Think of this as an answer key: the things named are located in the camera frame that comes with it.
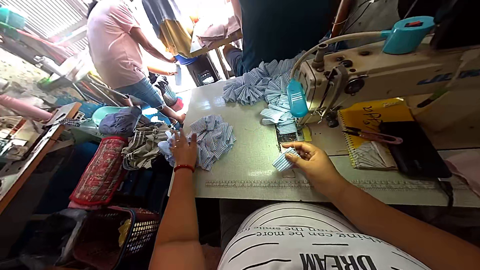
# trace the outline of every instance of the dark shirt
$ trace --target dark shirt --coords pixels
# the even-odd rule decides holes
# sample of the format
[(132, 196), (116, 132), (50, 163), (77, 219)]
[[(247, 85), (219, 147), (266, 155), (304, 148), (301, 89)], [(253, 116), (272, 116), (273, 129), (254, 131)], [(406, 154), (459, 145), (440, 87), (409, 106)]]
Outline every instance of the dark shirt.
[(331, 26), (329, 0), (240, 0), (240, 6), (241, 73), (257, 67), (261, 61), (295, 57), (318, 44)]

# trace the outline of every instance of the scissors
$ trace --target scissors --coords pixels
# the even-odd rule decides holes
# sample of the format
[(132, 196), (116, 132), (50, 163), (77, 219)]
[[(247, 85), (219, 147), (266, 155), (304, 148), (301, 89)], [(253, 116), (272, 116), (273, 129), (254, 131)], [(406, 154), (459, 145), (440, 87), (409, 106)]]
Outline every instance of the scissors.
[(390, 136), (387, 134), (382, 134), (377, 132), (365, 131), (365, 130), (361, 130), (359, 128), (351, 127), (351, 126), (344, 126), (344, 127), (349, 130), (342, 130), (343, 132), (353, 136), (358, 136), (360, 138), (364, 138), (367, 140), (386, 143), (386, 144), (394, 144), (394, 145), (399, 145), (403, 142), (403, 139), (400, 137)]

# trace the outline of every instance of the hand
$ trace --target hand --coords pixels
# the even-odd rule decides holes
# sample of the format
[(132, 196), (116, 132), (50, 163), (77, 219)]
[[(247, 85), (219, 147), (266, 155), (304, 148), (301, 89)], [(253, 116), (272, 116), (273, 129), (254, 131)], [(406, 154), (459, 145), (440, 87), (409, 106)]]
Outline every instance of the hand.
[(174, 132), (174, 134), (173, 147), (170, 147), (170, 151), (172, 151), (176, 165), (190, 165), (195, 168), (197, 162), (197, 134), (192, 134), (190, 143), (188, 143), (183, 129), (180, 129), (180, 132)]
[(342, 184), (348, 183), (325, 151), (304, 142), (283, 143), (282, 146), (296, 149), (301, 158), (292, 154), (286, 154), (285, 157), (302, 169), (315, 189), (324, 195), (329, 196), (329, 192), (337, 191)]
[(168, 60), (169, 63), (175, 63), (177, 61), (177, 59), (175, 57), (172, 57)]

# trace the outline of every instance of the black phone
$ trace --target black phone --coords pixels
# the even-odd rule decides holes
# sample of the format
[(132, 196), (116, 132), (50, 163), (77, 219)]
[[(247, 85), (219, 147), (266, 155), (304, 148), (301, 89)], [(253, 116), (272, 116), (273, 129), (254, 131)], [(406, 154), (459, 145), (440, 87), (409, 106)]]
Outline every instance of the black phone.
[(400, 137), (399, 145), (388, 144), (398, 170), (410, 177), (449, 178), (452, 173), (415, 121), (383, 122), (383, 134)]

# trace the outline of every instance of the red quilted cover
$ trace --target red quilted cover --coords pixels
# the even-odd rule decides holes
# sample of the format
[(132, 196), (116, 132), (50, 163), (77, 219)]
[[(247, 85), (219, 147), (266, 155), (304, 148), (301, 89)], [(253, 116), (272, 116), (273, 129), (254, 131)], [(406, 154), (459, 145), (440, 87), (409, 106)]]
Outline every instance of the red quilted cover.
[(103, 138), (70, 200), (81, 205), (107, 204), (123, 181), (121, 150), (127, 144), (122, 137)]

